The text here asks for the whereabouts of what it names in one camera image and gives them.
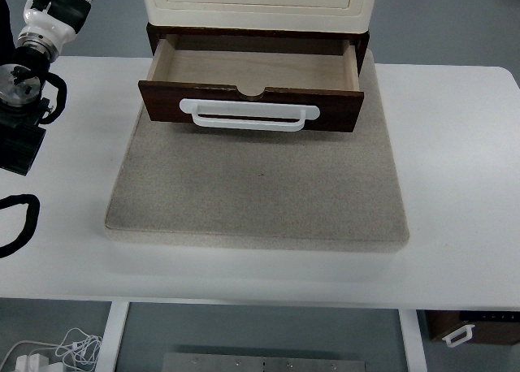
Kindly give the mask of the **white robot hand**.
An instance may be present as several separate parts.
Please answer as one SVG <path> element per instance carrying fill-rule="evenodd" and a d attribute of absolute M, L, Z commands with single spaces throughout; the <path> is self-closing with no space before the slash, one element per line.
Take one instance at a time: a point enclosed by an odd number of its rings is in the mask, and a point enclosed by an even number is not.
<path fill-rule="evenodd" d="M 27 0 L 22 34 L 37 34 L 53 43 L 76 38 L 89 15 L 93 0 Z"/>

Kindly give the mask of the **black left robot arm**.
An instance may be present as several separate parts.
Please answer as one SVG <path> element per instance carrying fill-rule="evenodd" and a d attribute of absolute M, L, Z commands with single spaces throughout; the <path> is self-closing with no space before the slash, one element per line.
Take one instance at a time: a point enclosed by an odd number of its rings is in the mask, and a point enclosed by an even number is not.
<path fill-rule="evenodd" d="M 67 85 L 50 71 L 85 24 L 93 0 L 27 0 L 17 46 L 1 61 L 1 168 L 27 175 Z"/>

